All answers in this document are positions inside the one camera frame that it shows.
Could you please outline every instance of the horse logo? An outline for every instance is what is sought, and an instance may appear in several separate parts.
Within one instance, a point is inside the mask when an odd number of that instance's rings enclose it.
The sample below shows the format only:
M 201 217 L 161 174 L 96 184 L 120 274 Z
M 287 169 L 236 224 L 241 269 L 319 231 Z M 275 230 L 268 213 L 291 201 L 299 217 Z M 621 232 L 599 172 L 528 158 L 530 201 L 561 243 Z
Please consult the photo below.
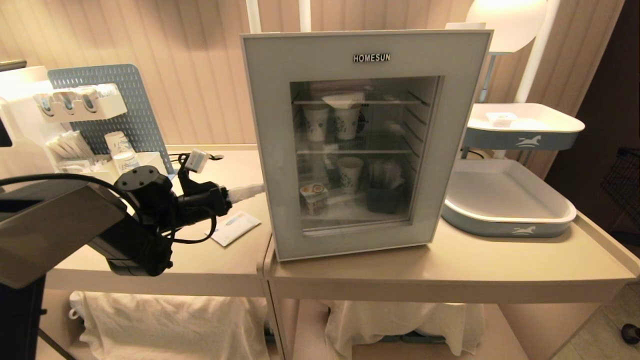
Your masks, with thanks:
M 513 232 L 511 234 L 514 235 L 532 235 L 533 231 L 536 229 L 535 226 L 529 226 L 526 228 L 514 227 Z
M 527 139 L 527 138 L 519 138 L 518 140 L 520 140 L 519 143 L 516 144 L 517 147 L 536 147 L 540 144 L 538 144 L 538 141 L 540 141 L 542 139 L 542 135 L 538 135 L 535 136 L 533 139 Z

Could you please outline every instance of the mini fridge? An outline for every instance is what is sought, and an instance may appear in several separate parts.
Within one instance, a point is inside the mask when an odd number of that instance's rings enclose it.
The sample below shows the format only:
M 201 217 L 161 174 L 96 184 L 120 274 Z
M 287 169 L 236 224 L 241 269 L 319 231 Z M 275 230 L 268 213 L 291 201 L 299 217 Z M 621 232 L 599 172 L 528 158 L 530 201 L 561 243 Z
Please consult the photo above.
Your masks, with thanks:
M 243 35 L 280 261 L 431 242 L 491 35 Z

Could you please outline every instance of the wall panel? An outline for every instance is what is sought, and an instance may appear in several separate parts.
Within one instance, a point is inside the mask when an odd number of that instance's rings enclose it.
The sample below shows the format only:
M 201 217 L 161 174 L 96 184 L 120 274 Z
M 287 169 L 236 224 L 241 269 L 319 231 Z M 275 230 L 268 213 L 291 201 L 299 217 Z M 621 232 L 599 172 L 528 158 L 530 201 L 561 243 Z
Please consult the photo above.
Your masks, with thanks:
M 314 31 L 435 29 L 472 0 L 311 0 Z M 576 114 L 623 0 L 563 0 L 529 101 Z M 263 31 L 299 31 L 298 0 L 259 0 Z M 0 61 L 136 64 L 166 143 L 255 143 L 243 0 L 0 0 Z M 514 99 L 532 44 L 496 63 L 488 102 Z M 531 168 L 543 176 L 553 154 Z
M 297 1 L 280 3 L 297 16 Z M 0 0 L 0 61 L 133 63 L 166 143 L 255 143 L 238 37 L 247 32 L 238 0 Z

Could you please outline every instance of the blue pegboard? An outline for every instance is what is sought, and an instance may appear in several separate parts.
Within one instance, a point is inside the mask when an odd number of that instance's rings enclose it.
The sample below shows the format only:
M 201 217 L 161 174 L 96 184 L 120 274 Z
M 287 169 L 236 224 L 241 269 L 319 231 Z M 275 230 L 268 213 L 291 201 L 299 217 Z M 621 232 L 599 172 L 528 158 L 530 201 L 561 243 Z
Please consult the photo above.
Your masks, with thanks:
M 82 132 L 95 154 L 109 154 L 104 135 L 122 131 L 136 152 L 157 151 L 162 156 L 167 174 L 174 174 L 169 154 L 151 109 L 140 71 L 135 65 L 73 67 L 49 71 L 54 88 L 114 83 L 122 94 L 127 112 L 106 120 L 71 122 L 73 130 Z

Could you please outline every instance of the beige table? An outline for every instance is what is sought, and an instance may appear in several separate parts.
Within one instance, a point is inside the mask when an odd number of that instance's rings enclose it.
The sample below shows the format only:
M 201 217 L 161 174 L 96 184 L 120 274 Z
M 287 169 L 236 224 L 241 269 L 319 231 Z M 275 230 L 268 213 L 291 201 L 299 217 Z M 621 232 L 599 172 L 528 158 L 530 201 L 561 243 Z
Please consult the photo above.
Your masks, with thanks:
M 193 180 L 212 181 L 227 188 L 262 183 L 257 151 L 216 151 L 212 154 L 222 154 L 225 158 L 209 161 L 202 174 L 191 173 Z M 177 177 L 172 183 L 173 190 L 181 194 Z M 262 269 L 271 237 L 265 195 L 260 194 L 234 204 L 229 214 L 218 221 L 222 222 L 240 210 L 258 218 L 261 225 L 227 248 L 213 240 L 192 245 L 173 244 L 173 268 L 157 277 L 116 275 L 111 272 L 104 257 L 89 246 L 84 246 L 47 274 L 44 306 L 49 310 L 49 315 L 43 316 L 41 327 L 79 360 L 91 359 L 88 347 L 77 340 L 81 331 L 78 324 L 65 320 L 71 291 L 265 297 L 268 285 Z M 209 226 L 208 220 L 199 222 L 180 230 L 176 237 L 199 239 L 209 232 Z M 271 323 L 275 323 L 272 311 L 269 317 Z M 280 358 L 276 347 L 269 347 L 269 353 L 272 359 Z
M 265 262 L 287 360 L 326 359 L 326 308 L 313 299 L 486 305 L 487 333 L 463 359 L 552 357 L 602 302 L 640 275 L 640 261 L 579 214 L 552 239 L 483 238 L 441 220 L 428 246 Z M 455 359 L 436 345 L 377 343 L 357 359 Z

